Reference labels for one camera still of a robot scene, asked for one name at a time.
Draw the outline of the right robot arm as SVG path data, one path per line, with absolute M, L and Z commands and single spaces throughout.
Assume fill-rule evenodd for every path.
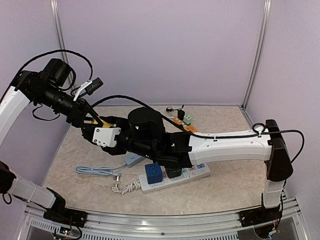
M 127 152 L 146 157 L 165 167 L 170 177 L 182 168 L 211 162 L 257 160 L 266 164 L 262 206 L 256 218 L 266 222 L 280 205 L 285 180 L 293 174 L 292 163 L 276 121 L 261 129 L 218 133 L 167 132 L 164 116 L 149 107 L 132 110 L 126 118 L 102 116 L 94 131 L 97 142 L 112 156 Z

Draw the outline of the mint green plug adapter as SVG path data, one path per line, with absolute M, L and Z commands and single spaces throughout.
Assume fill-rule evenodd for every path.
M 189 115 L 185 114 L 183 116 L 183 122 L 185 125 L 189 126 L 192 124 L 192 118 Z

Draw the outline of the blue-grey power strip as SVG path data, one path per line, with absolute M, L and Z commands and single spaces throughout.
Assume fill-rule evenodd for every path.
M 76 166 L 75 172 L 80 175 L 94 175 L 100 177 L 109 177 L 112 176 L 116 182 L 120 180 L 121 173 L 118 170 L 121 170 L 125 167 L 131 168 L 134 165 L 138 164 L 142 160 L 144 160 L 144 156 L 140 156 L 135 153 L 131 153 L 126 156 L 123 160 L 123 164 L 118 167 L 108 167 L 108 166 L 100 166 L 100 167 L 90 167 L 90 166 Z

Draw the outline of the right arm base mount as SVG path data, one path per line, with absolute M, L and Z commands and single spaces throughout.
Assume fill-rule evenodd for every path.
M 239 212 L 242 227 L 248 227 L 274 221 L 281 217 L 281 212 L 276 209 L 262 209 L 260 207 Z

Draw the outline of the dark green cube socket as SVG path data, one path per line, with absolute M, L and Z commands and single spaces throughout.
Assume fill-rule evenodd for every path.
M 173 179 L 182 175 L 182 168 L 165 168 L 168 178 Z

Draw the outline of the yellow cube socket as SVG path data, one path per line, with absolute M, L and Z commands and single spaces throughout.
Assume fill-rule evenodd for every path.
M 114 124 L 108 123 L 102 119 L 100 121 L 102 122 L 101 128 L 113 128 L 115 126 Z M 100 127 L 100 123 L 95 119 L 92 119 L 91 124 L 95 125 L 96 127 Z

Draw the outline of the white power strip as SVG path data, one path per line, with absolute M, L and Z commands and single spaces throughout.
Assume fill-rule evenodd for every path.
M 191 181 L 209 177 L 210 175 L 211 171 L 206 163 L 201 165 L 193 165 L 192 168 L 183 168 L 182 174 L 174 178 L 169 178 L 166 171 L 162 167 L 161 182 L 148 184 L 147 176 L 144 173 L 138 176 L 138 180 L 133 181 L 123 188 L 120 188 L 118 183 L 115 183 L 111 187 L 111 191 L 116 194 L 125 195 L 135 190 L 141 190 L 145 194 L 186 184 Z

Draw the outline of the blue cube socket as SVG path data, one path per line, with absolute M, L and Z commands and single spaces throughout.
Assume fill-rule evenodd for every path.
M 158 163 L 146 164 L 144 168 L 147 183 L 149 185 L 161 183 L 163 181 L 163 172 Z

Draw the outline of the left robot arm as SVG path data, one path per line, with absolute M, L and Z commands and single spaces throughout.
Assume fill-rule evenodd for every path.
M 17 118 L 31 103 L 50 107 L 55 114 L 66 116 L 67 123 L 80 128 L 91 107 L 83 97 L 91 95 L 103 82 L 100 78 L 90 79 L 75 95 L 70 95 L 62 86 L 69 75 L 75 74 L 72 67 L 58 58 L 51 59 L 40 72 L 20 69 L 0 100 L 0 139 L 6 138 Z M 4 162 L 0 164 L 0 192 L 46 209 L 61 223 L 70 218 L 62 196 L 21 178 Z

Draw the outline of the orange power strip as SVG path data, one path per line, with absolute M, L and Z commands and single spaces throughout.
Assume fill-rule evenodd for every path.
M 194 127 L 192 124 L 186 124 L 183 120 L 180 120 L 177 116 L 173 118 L 173 122 L 182 126 L 184 130 L 192 133 L 198 132 L 197 128 Z

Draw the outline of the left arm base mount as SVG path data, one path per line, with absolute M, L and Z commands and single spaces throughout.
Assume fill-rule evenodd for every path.
M 44 219 L 79 228 L 83 228 L 85 226 L 87 217 L 87 212 L 70 208 L 66 208 L 62 214 L 58 214 L 49 209 L 43 214 Z

